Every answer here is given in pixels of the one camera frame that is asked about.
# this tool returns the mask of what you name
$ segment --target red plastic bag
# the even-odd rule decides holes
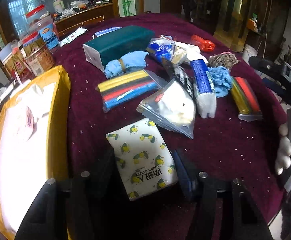
[[[198,46],[200,50],[204,52],[213,51],[215,47],[215,44],[212,41],[205,40],[194,34],[191,36],[191,44]]]

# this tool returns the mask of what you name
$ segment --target black package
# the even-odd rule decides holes
[[[193,99],[193,78],[189,77],[179,65],[163,59],[162,64],[170,79],[175,79],[178,83],[188,92],[189,96]]]

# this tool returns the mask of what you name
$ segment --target blue and white package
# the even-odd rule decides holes
[[[168,39],[153,38],[146,50],[161,64],[162,58],[177,65],[186,59],[186,50],[176,46],[174,41]]]
[[[102,30],[102,31],[99,31],[99,32],[96,32],[94,35],[92,35],[92,38],[96,38],[96,37],[100,37],[102,36],[103,34],[107,34],[107,33],[110,33],[110,32],[113,32],[113,31],[116,31],[118,29],[121,29],[122,27],[111,27],[109,29],[105,29],[105,30]]]
[[[193,92],[201,118],[214,118],[216,111],[216,96],[213,81],[204,60],[190,62],[194,72]]]
[[[54,48],[59,45],[59,39],[53,29],[53,23],[42,28],[40,31],[40,36],[44,39],[44,42],[47,43],[49,49]]]

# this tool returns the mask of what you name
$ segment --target window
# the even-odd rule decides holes
[[[28,29],[25,14],[32,11],[38,5],[38,0],[8,0],[9,12],[18,35]]]

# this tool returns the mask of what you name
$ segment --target brown knitted cloth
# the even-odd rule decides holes
[[[240,60],[237,59],[237,56],[229,51],[210,56],[208,61],[209,61],[209,67],[223,66],[223,67],[226,67],[229,70],[229,72],[231,71],[232,66],[234,64],[237,64],[240,62]]]

